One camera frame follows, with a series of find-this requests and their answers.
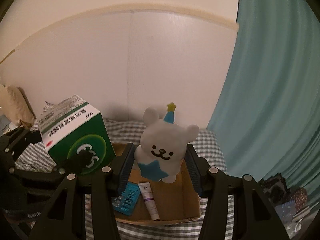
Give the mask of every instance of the green stripe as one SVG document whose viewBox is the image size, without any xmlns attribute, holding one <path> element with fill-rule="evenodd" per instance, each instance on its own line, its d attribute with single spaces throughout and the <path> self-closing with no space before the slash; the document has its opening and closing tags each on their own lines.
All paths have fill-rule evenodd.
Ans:
<svg viewBox="0 0 320 240">
<path fill-rule="evenodd" d="M 63 119 L 65 119 L 67 116 L 73 114 L 75 111 L 78 111 L 80 108 L 88 105 L 88 102 L 83 103 L 80 106 L 77 106 L 75 109 L 72 109 L 70 112 L 66 113 L 65 115 L 63 115 L 62 117 L 60 117 L 59 119 L 57 119 L 55 122 L 53 122 L 51 125 L 49 125 L 46 129 L 44 129 L 41 134 L 43 135 L 44 133 L 46 133 L 49 129 L 51 129 L 52 127 L 54 127 L 58 122 L 61 122 Z"/>
</svg>

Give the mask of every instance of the black device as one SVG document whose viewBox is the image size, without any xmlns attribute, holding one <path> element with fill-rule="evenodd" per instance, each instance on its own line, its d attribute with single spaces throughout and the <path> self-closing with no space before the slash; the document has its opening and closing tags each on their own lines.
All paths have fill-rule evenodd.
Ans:
<svg viewBox="0 0 320 240">
<path fill-rule="evenodd" d="M 125 190 L 134 161 L 134 144 L 128 143 L 121 156 L 93 175 L 78 176 L 91 160 L 88 151 L 81 151 L 51 173 L 16 169 L 15 161 L 26 147 L 40 141 L 39 130 L 24 128 L 0 137 L 0 234 L 6 234 L 5 239 L 21 239 L 10 221 L 18 223 L 29 240 L 85 240 L 84 195 L 91 194 L 95 240 L 120 240 L 111 197 Z M 185 161 L 194 190 L 208 198 L 199 239 L 224 239 L 230 194 L 235 201 L 233 240 L 289 239 L 252 176 L 232 177 L 210 167 L 192 144 L 187 145 Z M 26 228 L 24 222 L 33 220 L 37 221 L 33 229 Z M 310 228 L 311 234 L 319 232 L 314 225 Z"/>
</svg>

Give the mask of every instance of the bear's head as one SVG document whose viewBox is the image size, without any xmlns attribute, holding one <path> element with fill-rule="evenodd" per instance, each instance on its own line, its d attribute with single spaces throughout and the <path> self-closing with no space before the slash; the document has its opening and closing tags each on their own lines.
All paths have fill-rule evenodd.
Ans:
<svg viewBox="0 0 320 240">
<path fill-rule="evenodd" d="M 159 119 L 158 112 L 149 107 L 143 114 L 146 129 L 140 145 L 145 153 L 151 154 L 159 161 L 180 162 L 186 153 L 187 144 L 196 140 L 199 127 L 190 125 L 187 128 Z"/>
</svg>

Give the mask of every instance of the curtain fold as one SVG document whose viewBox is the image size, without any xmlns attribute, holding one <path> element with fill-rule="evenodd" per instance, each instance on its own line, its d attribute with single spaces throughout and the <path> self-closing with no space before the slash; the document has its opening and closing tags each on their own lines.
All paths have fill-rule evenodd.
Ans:
<svg viewBox="0 0 320 240">
<path fill-rule="evenodd" d="M 320 196 L 320 23 L 305 0 L 239 0 L 228 75 L 208 124 L 228 172 L 281 172 Z"/>
</svg>

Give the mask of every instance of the party hat with yellow star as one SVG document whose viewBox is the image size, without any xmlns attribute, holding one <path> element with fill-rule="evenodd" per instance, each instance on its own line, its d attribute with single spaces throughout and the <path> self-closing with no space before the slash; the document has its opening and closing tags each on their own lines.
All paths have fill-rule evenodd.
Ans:
<svg viewBox="0 0 320 240">
<path fill-rule="evenodd" d="M 163 118 L 163 121 L 168 123 L 174 123 L 174 109 L 177 107 L 173 102 L 167 105 L 167 114 Z"/>
</svg>

